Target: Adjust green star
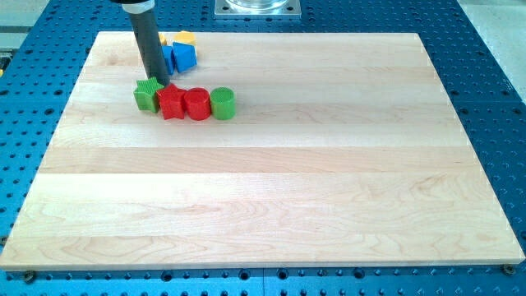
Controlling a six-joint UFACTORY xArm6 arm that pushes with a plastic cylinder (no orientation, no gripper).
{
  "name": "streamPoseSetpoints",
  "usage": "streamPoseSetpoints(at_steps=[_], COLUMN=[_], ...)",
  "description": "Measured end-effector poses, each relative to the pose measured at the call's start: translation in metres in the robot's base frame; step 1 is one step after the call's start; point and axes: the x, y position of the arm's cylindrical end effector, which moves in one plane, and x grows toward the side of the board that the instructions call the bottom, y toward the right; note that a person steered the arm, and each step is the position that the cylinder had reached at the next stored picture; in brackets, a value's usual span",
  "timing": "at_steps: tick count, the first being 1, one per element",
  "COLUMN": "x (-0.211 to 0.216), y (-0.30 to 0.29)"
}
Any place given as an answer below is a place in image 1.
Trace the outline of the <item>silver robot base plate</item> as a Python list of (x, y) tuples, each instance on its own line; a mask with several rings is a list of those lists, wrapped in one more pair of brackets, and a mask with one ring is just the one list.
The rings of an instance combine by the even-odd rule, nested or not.
[(218, 18), (237, 16), (301, 16), (299, 0), (215, 0)]

